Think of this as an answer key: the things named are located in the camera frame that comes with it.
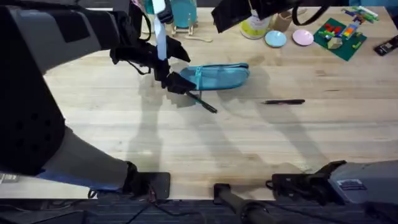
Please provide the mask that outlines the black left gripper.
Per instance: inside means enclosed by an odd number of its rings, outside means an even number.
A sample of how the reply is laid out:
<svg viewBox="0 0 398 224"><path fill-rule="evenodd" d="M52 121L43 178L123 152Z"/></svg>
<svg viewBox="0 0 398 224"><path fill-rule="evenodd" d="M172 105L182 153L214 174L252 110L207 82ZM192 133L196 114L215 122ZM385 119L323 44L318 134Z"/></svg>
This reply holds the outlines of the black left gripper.
<svg viewBox="0 0 398 224"><path fill-rule="evenodd" d="M152 69L155 80L160 81L162 88L171 93L184 95L196 88L196 84L186 80L179 73L169 73L167 59L159 59L157 48L148 43L149 39L141 38L142 20L145 20L147 26L150 27L150 20L143 12L129 15L123 11L109 11L108 14L111 18L109 30L113 30L115 36L104 48L110 51L113 63L125 61L132 65L138 64ZM190 62L190 57L181 42L167 35L166 46L167 58L174 57Z"/></svg>

